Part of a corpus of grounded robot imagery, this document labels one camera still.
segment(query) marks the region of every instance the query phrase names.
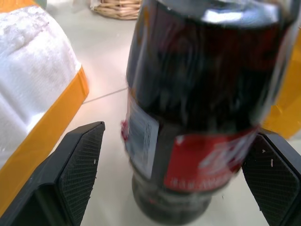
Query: bottle label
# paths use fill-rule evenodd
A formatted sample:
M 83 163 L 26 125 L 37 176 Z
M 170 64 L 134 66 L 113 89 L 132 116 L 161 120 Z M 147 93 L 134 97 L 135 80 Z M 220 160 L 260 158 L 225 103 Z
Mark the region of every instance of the bottle label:
M 185 192 L 222 187 L 240 169 L 256 134 L 257 128 L 228 137 L 176 137 L 164 185 Z
M 128 96 L 127 119 L 122 122 L 121 135 L 132 163 L 140 173 L 150 179 L 159 123 L 144 112 L 130 94 Z

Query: soda bottle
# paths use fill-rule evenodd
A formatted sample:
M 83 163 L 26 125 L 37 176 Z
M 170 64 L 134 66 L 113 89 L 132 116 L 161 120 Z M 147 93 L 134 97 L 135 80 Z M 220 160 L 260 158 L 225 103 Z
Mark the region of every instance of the soda bottle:
M 121 134 L 147 216 L 188 223 L 239 171 L 281 85 L 299 8 L 299 0 L 143 0 Z

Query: wicker basket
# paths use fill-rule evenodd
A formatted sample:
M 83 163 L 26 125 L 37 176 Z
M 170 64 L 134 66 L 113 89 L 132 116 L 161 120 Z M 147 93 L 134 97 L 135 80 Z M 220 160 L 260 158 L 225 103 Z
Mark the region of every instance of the wicker basket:
M 142 0 L 99 0 L 93 10 L 103 16 L 121 20 L 137 19 Z

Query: barcode label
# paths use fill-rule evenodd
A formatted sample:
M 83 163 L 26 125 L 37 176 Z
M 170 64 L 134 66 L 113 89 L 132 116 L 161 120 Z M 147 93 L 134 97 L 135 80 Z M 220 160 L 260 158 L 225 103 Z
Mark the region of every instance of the barcode label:
M 129 97 L 127 152 L 133 164 L 148 179 L 155 158 L 159 123 Z

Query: tile grout line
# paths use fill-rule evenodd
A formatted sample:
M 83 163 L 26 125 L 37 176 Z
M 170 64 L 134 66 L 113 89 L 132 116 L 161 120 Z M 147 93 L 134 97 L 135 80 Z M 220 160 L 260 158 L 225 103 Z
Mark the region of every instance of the tile grout line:
M 115 92 L 108 93 L 108 94 L 106 94 L 106 95 L 103 95 L 103 96 L 101 96 L 101 97 L 94 98 L 94 99 L 92 99 L 92 100 L 87 100 L 87 101 L 85 101 L 82 105 L 87 104 L 87 103 L 90 103 L 90 102 L 95 101 L 95 100 L 99 100 L 99 99 L 101 99 L 101 98 L 104 98 L 104 97 L 107 97 L 107 96 L 110 96 L 110 95 L 113 95 L 113 94 L 116 94 L 116 93 L 119 93 L 119 92 L 122 92 L 122 91 L 124 91 L 124 90 L 127 90 L 127 88 L 119 89 L 119 90 L 117 90 L 117 91 L 115 91 Z

